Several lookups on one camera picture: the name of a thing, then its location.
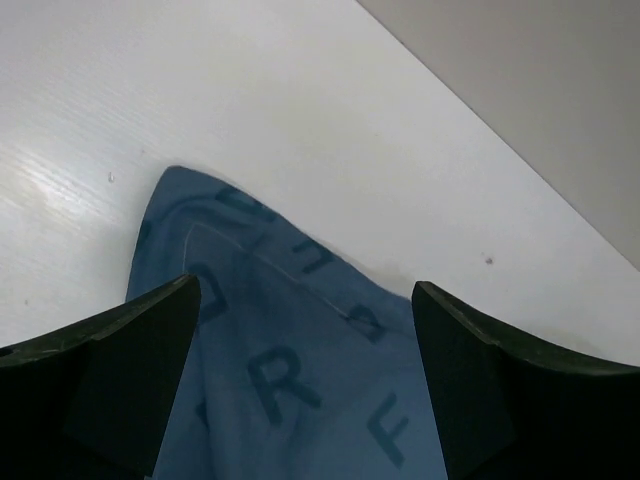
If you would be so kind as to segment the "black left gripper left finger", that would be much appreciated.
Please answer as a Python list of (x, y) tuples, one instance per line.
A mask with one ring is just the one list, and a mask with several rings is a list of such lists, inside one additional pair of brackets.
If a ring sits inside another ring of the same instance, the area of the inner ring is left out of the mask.
[(145, 479), (157, 463), (199, 317), (182, 275), (1, 350), (4, 479)]

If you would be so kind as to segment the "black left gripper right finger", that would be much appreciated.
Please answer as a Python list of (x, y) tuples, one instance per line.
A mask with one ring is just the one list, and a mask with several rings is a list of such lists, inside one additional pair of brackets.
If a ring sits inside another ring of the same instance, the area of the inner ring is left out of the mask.
[(414, 326), (451, 479), (635, 479), (639, 370), (484, 314), (430, 282)]

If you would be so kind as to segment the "blue cartoon print pillowcase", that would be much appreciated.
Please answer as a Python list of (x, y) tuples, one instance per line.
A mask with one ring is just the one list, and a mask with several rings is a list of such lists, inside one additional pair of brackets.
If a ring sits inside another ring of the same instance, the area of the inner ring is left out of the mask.
[(250, 195), (174, 166), (127, 295), (200, 282), (157, 479), (442, 479), (410, 302)]

